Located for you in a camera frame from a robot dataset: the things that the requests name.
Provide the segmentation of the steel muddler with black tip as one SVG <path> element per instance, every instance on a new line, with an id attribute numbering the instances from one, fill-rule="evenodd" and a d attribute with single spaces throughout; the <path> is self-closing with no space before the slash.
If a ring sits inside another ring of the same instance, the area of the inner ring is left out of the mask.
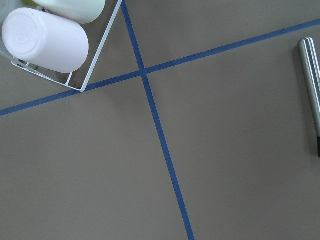
<path id="1" fill-rule="evenodd" d="M 320 157 L 320 65 L 311 37 L 302 38 L 298 42 L 298 49 L 315 125 L 317 155 Z"/>

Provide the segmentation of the pale yellow cup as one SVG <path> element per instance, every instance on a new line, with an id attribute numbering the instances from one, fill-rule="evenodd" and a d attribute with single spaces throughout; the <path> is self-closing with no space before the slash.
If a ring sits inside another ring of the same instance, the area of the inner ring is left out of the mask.
<path id="1" fill-rule="evenodd" d="M 103 12 L 105 0 L 33 0 L 41 7 L 80 24 L 95 21 Z"/>

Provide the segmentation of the white plastic cup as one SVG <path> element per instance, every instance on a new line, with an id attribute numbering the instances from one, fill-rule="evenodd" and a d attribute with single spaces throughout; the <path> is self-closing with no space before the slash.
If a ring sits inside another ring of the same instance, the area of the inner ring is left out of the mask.
<path id="1" fill-rule="evenodd" d="M 8 14 L 2 39 L 13 57 L 64 74 L 78 70 L 89 53 L 87 34 L 78 23 L 27 7 Z"/>

